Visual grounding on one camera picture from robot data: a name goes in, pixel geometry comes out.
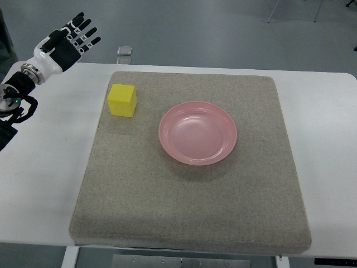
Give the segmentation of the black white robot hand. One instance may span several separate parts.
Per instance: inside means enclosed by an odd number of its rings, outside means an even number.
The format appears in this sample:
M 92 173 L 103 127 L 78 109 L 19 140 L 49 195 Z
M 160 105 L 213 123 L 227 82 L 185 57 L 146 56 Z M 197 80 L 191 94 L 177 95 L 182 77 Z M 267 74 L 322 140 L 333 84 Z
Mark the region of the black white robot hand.
M 35 70 L 47 79 L 77 63 L 101 40 L 99 36 L 94 36 L 97 28 L 89 28 L 90 24 L 91 20 L 84 18 L 84 13 L 80 12 L 63 27 L 50 33 L 34 49 L 32 65 Z

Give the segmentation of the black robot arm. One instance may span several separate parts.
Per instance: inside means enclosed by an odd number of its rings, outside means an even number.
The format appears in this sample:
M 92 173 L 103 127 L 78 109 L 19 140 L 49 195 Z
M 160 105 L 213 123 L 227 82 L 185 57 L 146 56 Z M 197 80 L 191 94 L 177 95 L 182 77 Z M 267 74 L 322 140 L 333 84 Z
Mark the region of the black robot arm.
M 14 124 L 31 118 L 37 109 L 38 101 L 30 96 L 36 85 L 42 84 L 44 78 L 38 68 L 29 63 L 21 66 L 21 71 L 14 73 L 1 84 L 1 149 L 4 149 L 18 130 Z

